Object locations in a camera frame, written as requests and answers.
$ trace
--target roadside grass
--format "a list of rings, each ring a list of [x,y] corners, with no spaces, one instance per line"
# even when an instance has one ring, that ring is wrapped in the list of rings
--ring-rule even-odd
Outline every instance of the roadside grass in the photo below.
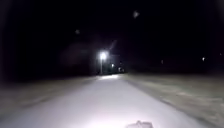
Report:
[[[127,75],[177,109],[224,128],[224,79],[205,76]]]
[[[39,81],[18,85],[16,88],[0,89],[0,119],[40,102],[62,95],[69,90],[81,87],[94,78],[74,78],[66,80]]]

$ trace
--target street light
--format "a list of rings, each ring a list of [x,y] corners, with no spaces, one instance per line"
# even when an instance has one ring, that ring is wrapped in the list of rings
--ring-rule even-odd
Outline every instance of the street light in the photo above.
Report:
[[[102,51],[99,54],[100,59],[100,74],[103,74],[103,61],[105,61],[108,58],[109,53],[107,51]]]

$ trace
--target paved road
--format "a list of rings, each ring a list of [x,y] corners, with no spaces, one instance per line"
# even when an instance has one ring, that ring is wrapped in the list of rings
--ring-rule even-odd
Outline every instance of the paved road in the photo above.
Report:
[[[154,128],[205,128],[116,76],[17,112],[0,128],[123,128],[137,120]]]

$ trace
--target road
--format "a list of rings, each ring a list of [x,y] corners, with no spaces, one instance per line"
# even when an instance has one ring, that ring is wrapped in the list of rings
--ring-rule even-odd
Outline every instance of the road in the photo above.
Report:
[[[16,112],[0,128],[123,128],[138,120],[154,128],[206,128],[115,75]]]

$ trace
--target dark sky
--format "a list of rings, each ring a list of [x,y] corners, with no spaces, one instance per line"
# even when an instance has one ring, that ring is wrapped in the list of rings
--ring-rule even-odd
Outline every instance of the dark sky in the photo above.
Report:
[[[219,13],[214,0],[13,0],[3,30],[5,69],[42,75],[86,67],[116,41],[111,53],[129,67],[207,70],[222,63]]]

